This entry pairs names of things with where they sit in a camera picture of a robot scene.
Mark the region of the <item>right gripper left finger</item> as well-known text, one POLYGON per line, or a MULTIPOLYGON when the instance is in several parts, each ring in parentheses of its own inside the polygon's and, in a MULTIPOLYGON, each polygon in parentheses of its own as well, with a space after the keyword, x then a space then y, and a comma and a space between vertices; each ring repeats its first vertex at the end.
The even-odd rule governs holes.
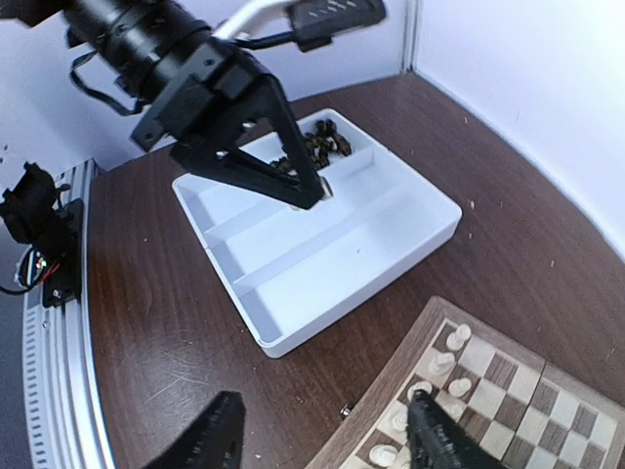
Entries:
POLYGON ((245 413, 240 393, 221 391, 146 468, 239 468, 245 413))

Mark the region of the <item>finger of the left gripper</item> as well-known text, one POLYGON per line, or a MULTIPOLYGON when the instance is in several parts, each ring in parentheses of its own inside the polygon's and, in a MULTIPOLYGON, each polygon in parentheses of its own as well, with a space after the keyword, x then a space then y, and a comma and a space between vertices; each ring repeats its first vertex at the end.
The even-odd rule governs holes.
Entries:
MULTIPOLYGON (((286 145, 302 143, 304 138, 278 80, 260 77, 255 80, 241 102, 242 126, 249 130, 252 125, 265 119, 279 137, 287 156, 286 145)), ((325 196, 325 190, 312 164, 312 206, 325 196)))
POLYGON ((290 176, 242 149, 222 158, 204 144, 175 144, 170 156, 190 174, 245 189, 302 209, 313 207, 313 162, 302 144, 286 145, 297 176, 290 176))

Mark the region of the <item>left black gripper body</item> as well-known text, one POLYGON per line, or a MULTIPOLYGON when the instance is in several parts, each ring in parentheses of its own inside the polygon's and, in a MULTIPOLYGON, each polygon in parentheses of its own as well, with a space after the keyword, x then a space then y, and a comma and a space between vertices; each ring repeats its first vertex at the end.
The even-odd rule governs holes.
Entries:
POLYGON ((140 115, 132 138, 144 150, 165 135, 187 141, 219 134, 217 147, 229 149, 246 126, 273 119, 273 76, 236 42, 272 10, 271 1, 249 1, 212 28, 177 1, 68 1, 62 14, 70 45, 93 48, 72 63, 70 79, 117 114, 140 115), (78 75, 94 56, 117 72, 133 107, 78 75))

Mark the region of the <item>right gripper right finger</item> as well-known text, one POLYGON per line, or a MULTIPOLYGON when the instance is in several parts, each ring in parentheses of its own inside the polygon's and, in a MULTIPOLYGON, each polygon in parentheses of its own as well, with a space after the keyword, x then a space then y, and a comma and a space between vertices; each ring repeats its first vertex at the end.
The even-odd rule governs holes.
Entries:
POLYGON ((505 468, 454 422, 431 395, 415 395, 407 416, 411 468, 505 468))

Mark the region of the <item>white chess piece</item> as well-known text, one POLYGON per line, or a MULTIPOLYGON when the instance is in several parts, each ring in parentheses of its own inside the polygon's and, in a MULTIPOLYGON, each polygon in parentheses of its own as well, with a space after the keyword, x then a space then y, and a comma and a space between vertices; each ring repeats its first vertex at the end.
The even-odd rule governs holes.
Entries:
POLYGON ((441 376, 448 373, 455 365, 455 356, 453 353, 439 353, 434 356, 429 363, 429 372, 433 376, 441 376))
POLYGON ((389 424, 395 432, 405 433, 407 429, 407 411, 397 410, 389 417, 389 424))
POLYGON ((406 388, 405 396, 410 403, 415 395, 430 395, 434 390, 434 386, 430 381, 421 380, 406 388))
POLYGON ((368 453, 369 461, 381 468, 403 469, 410 467, 407 448, 396 448, 390 444, 377 444, 368 453))

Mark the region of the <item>white chess pawn thirteenth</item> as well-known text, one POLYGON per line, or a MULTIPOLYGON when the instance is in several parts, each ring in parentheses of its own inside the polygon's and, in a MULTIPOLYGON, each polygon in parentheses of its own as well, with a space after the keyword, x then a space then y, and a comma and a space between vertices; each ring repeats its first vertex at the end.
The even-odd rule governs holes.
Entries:
POLYGON ((454 379, 448 385, 448 393, 455 398, 462 398, 465 394, 467 394, 473 384, 470 378, 462 377, 458 379, 454 379))

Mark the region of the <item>white plastic divided tray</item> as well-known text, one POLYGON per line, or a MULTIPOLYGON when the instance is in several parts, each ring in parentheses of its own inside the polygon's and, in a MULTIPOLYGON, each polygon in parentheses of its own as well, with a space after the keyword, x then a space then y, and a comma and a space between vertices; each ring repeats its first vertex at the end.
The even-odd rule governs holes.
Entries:
POLYGON ((351 144, 322 176, 333 192, 309 210, 191 174, 172 185, 204 252, 264 353, 280 358, 412 269, 454 235, 461 207, 347 117, 351 144))

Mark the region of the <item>wooden chess board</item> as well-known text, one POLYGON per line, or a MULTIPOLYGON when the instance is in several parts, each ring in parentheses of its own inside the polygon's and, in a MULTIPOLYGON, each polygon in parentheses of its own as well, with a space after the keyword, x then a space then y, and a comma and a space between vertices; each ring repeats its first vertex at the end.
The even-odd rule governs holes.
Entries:
POLYGON ((310 462, 311 468, 381 468, 368 459, 371 448, 407 448, 405 433, 389 417, 408 411, 406 388, 430 381, 441 406, 466 405, 460 427, 507 468, 621 468, 624 465, 624 408, 546 362, 539 355, 474 318, 452 303, 433 297, 353 409, 310 462), (447 336, 466 323, 472 337, 457 352, 447 336), (454 367, 433 376, 429 363, 453 353, 454 367), (462 398, 447 389, 468 377, 462 398))

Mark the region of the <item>white chess rook corner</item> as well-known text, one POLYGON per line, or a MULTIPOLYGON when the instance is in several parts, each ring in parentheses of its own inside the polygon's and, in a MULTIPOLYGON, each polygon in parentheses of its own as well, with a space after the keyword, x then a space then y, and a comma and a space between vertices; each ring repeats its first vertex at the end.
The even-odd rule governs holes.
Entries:
POLYGON ((466 323, 460 324, 455 331, 451 332, 446 340, 445 345, 449 351, 460 351, 466 342, 472 337, 472 330, 466 323))

